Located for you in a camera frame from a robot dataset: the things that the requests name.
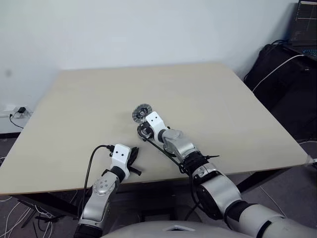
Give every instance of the table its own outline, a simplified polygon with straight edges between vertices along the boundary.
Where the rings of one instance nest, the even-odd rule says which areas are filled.
[[[0,181],[6,182],[0,183],[0,194],[82,188],[90,154],[100,144],[140,148],[134,167],[142,175],[132,174],[124,183],[185,177],[137,136],[132,111],[142,103],[150,104],[167,126],[182,130],[203,154],[220,155],[211,162],[226,174],[274,174],[307,160],[305,151],[223,64],[65,70],[1,166]],[[88,186],[109,168],[108,154],[102,149],[95,154]]]

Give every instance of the white wall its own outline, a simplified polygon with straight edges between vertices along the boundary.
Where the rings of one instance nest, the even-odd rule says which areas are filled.
[[[243,76],[297,0],[1,0],[0,115],[61,69],[220,61]],[[19,131],[0,118],[0,133]]]

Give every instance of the power cord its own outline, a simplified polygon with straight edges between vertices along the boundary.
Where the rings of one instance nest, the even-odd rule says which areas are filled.
[[[39,230],[42,231],[42,232],[45,232],[45,230],[43,230],[40,226],[40,219],[38,219],[38,227],[39,227]]]
[[[262,186],[259,186],[259,188],[266,194],[266,196],[268,196],[268,198],[277,206],[277,208],[279,209],[279,211],[283,214],[284,217],[286,217],[285,213],[283,212],[282,208],[280,208],[280,206],[277,204],[277,202],[264,190],[264,188]]]
[[[11,122],[13,125],[15,125],[15,126],[17,126],[17,127],[19,127],[19,128],[24,129],[24,127],[21,127],[21,126],[19,126],[19,125],[15,124],[15,123],[11,120],[11,117],[13,117],[13,118],[14,118],[14,116],[15,116],[15,114],[16,114],[16,113],[14,113],[13,115],[12,115],[12,114],[10,114],[10,116],[9,116],[9,120],[10,120],[10,122]]]
[[[304,142],[301,142],[301,143],[298,143],[299,145],[302,145],[302,144],[305,144],[305,143],[317,143],[316,140],[308,140],[308,141],[304,141]]]
[[[89,194],[91,190],[92,190],[92,187],[87,189],[85,196],[87,196],[87,194]],[[80,217],[80,214],[81,214],[80,210],[82,209],[82,206],[81,206],[82,202],[83,202],[83,198],[80,199],[78,207],[77,207],[77,215],[78,215],[78,217]]]
[[[193,177],[191,174],[189,174],[189,184],[190,184],[190,195],[192,196],[192,199],[193,199],[195,206],[198,207],[202,212],[206,213],[204,208],[199,205],[200,204],[199,198],[198,198],[198,201],[195,199]]]
[[[113,145],[99,145],[99,146],[97,146],[97,147],[93,150],[93,152],[92,152],[92,154],[91,154],[91,156],[90,156],[90,160],[89,160],[89,164],[88,164],[88,168],[87,168],[87,173],[86,173],[86,178],[85,178],[85,184],[84,184],[84,192],[83,192],[83,198],[82,198],[81,212],[84,211],[85,197],[86,197],[86,189],[87,189],[87,183],[88,183],[88,177],[89,177],[89,172],[90,172],[91,163],[92,163],[92,161],[93,161],[93,157],[94,157],[94,155],[95,155],[95,152],[96,152],[99,148],[102,148],[102,147],[107,148],[107,149],[108,149],[109,151],[111,151],[111,152],[113,152],[113,150],[114,150],[114,146],[113,146]]]
[[[0,202],[7,202],[11,199],[12,197],[8,198],[8,199],[5,199],[5,200],[0,200]]]
[[[2,235],[0,236],[0,238],[1,238],[1,237],[6,238],[6,235],[7,235],[7,234],[8,234],[8,238],[9,238],[10,235],[11,235],[11,233],[12,233],[12,231],[13,231],[13,229],[14,229],[17,225],[19,225],[19,224],[24,220],[24,218],[28,215],[28,213],[31,211],[31,208],[27,208],[27,209],[22,213],[22,215],[19,217],[19,219],[17,220],[17,222],[13,225],[13,227],[12,227],[10,230],[7,231],[7,226],[8,226],[9,217],[10,217],[11,213],[13,212],[13,210],[16,209],[16,207],[17,207],[19,204],[21,204],[21,203],[18,202],[18,203],[12,208],[12,210],[9,212],[8,217],[6,218],[4,234],[2,234]]]
[[[75,197],[77,196],[77,194],[78,194],[78,190],[76,190],[76,192],[75,192],[75,195],[73,196],[73,198],[70,200],[70,204],[74,201],[74,199],[75,199]]]
[[[35,228],[34,222],[32,222],[32,224],[33,224],[33,230],[34,230],[35,236],[36,236],[36,238],[39,238],[39,237],[38,237],[38,233],[36,232],[36,228]]]
[[[296,56],[293,56],[291,58],[289,58],[288,60],[284,61],[283,63],[281,63],[278,67],[276,67],[274,70],[272,70],[271,73],[269,73],[267,76],[264,77],[264,79],[262,79],[252,90],[252,92],[254,92],[257,87],[264,81],[266,80],[271,74],[273,74],[276,70],[278,70],[280,67],[282,67],[283,65],[285,65],[287,62],[289,62],[290,60],[296,58],[296,57],[302,57],[302,56],[305,56],[305,55],[296,55]]]
[[[248,77],[248,75],[251,73],[251,71],[252,70],[254,70],[257,66],[259,66],[259,64],[261,64],[262,62],[263,62],[263,60],[265,59],[265,57],[266,56],[268,56],[268,54],[270,53],[270,52],[272,52],[277,46],[279,46],[279,45],[281,45],[281,44],[284,44],[284,43],[286,43],[286,42],[288,42],[287,40],[276,40],[276,41],[274,41],[274,42],[272,42],[270,45],[272,46],[272,48],[271,49],[269,49],[267,52],[266,52],[266,54],[262,57],[262,60],[260,61],[260,62],[258,62],[258,64],[257,65],[253,65],[252,66],[252,68],[250,69],[250,71],[244,76],[244,78],[243,78],[243,82],[245,82],[245,80],[247,79],[247,77]]]
[[[41,209],[42,211],[39,210],[39,208],[37,207],[37,205],[34,205],[34,207],[35,207],[36,211],[37,211],[40,215],[42,214],[42,215],[46,216],[47,218],[52,218],[52,217],[53,217],[53,215],[52,215],[51,213],[49,213],[48,211],[45,211],[42,207],[40,207],[40,209]],[[42,229],[40,228],[40,222],[39,222],[39,221],[40,221],[40,219],[38,219],[39,229],[44,232],[43,238],[45,237],[45,235],[47,234],[47,231],[49,230],[49,227],[51,226],[51,231],[50,231],[50,234],[49,234],[49,236],[48,236],[48,238],[50,238],[51,235],[52,235],[52,232],[53,232],[53,222],[50,221],[50,222],[48,223],[48,225],[46,226],[46,229],[45,229],[45,230],[42,230]]]
[[[190,217],[190,215],[194,212],[194,210],[199,206],[199,204],[197,203],[195,206],[192,207],[192,209],[190,209],[190,211],[187,213],[184,221],[187,221],[188,218]]]

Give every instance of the floor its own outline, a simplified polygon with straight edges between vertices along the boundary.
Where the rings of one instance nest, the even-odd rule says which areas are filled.
[[[6,156],[10,148],[14,144],[15,139],[0,139],[0,157]],[[302,145],[312,158],[317,158],[317,143],[306,143]],[[229,176],[235,184],[248,177],[249,174],[239,174]],[[288,218],[291,218],[303,225],[316,228],[317,226],[317,170],[313,166],[294,167],[281,174],[280,176],[265,183],[263,189],[275,200],[278,206],[283,210]],[[72,197],[74,191],[66,193]],[[0,200],[8,199],[8,196],[0,196]],[[180,194],[176,196],[177,204],[192,206],[189,194]],[[270,198],[258,187],[250,192],[243,194],[243,198],[250,203],[259,203],[278,212],[277,206]],[[5,231],[5,224],[10,210],[17,204],[15,198],[11,198],[6,202],[0,202],[0,238]],[[8,227],[11,228],[19,219],[21,214],[27,209],[23,204],[19,204],[12,212],[8,220]],[[201,211],[197,211],[204,223],[217,225],[224,228],[227,226],[222,221],[214,221],[208,218]],[[29,224],[21,228],[22,223],[15,227],[12,231],[11,238],[31,238],[43,237],[44,232],[38,228],[37,220],[33,219]],[[46,224],[41,222],[43,230]],[[77,221],[72,218],[65,217],[58,223],[53,225],[52,238],[72,238],[76,230]],[[45,237],[49,237],[50,228]]]

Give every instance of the table leg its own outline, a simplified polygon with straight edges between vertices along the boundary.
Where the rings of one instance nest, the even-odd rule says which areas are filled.
[[[33,210],[32,213],[28,216],[28,218],[25,220],[25,222],[23,223],[23,225],[21,226],[21,228],[24,228],[29,222],[30,220],[33,218],[33,216],[37,213],[36,210]]]
[[[290,168],[255,172],[239,183],[237,187],[241,193],[251,191],[252,189],[262,185],[263,183],[287,171],[288,169]]]
[[[77,218],[77,207],[52,195],[44,193],[17,194],[13,197],[42,207],[54,216],[66,215]]]

